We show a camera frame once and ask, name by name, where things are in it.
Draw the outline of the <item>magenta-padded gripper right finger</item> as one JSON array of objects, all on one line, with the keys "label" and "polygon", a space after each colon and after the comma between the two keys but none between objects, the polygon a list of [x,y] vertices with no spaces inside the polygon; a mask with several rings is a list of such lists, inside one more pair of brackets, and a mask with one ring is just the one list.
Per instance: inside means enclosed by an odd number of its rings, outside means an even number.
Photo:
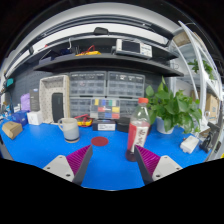
[{"label": "magenta-padded gripper right finger", "polygon": [[145,185],[164,178],[182,169],[168,155],[158,156],[150,150],[136,145],[134,155]]}]

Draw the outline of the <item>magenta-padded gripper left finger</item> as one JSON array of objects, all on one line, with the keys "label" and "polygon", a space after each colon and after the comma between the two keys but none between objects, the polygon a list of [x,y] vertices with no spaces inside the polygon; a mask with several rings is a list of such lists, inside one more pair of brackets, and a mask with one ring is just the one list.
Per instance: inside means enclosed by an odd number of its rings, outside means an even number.
[{"label": "magenta-padded gripper left finger", "polygon": [[92,155],[92,146],[87,145],[68,156],[58,155],[44,167],[44,170],[67,181],[81,185]]}]

